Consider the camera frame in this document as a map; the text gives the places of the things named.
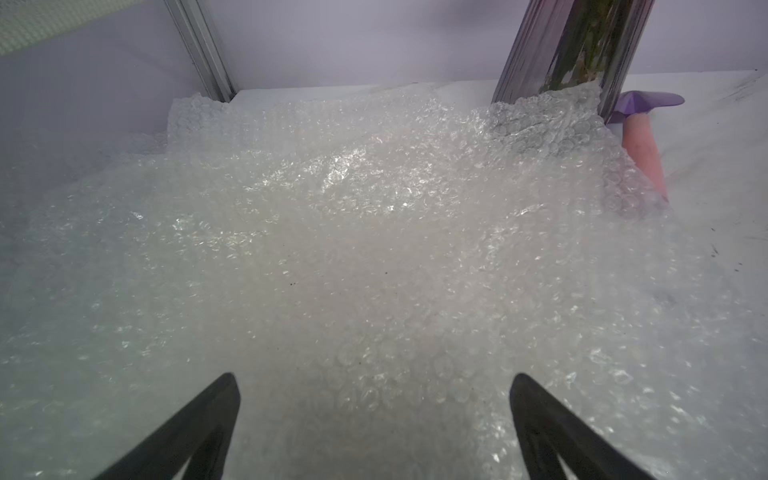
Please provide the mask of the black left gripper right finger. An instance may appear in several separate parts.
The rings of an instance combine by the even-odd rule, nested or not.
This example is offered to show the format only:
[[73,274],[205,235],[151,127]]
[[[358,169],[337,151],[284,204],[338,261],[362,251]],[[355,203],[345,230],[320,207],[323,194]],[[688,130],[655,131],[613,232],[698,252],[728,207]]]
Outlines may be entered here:
[[652,480],[525,373],[511,384],[509,403],[524,464],[531,479]]

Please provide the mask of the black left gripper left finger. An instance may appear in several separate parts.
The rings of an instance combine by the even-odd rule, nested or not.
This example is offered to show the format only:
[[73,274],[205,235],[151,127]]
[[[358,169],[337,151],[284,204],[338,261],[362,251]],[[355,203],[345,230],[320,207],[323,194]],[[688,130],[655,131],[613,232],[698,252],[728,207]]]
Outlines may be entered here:
[[220,479],[241,395],[236,377],[219,376],[99,479]]

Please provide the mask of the clear bubble wrap sheet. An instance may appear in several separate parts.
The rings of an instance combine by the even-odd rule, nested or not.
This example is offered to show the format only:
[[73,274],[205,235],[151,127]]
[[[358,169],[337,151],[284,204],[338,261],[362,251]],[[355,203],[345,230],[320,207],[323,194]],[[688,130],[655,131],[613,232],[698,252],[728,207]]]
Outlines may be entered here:
[[1,475],[84,479],[225,372],[229,479],[518,479],[524,372],[659,479],[767,475],[767,329],[585,85],[407,86],[1,177]]

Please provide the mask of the aluminium frame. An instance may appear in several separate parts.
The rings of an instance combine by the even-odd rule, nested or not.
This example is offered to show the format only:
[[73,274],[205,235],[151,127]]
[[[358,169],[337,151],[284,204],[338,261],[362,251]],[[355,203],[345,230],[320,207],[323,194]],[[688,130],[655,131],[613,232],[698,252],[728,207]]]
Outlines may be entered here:
[[165,0],[164,4],[207,95],[218,102],[232,101],[238,88],[227,65],[207,2]]

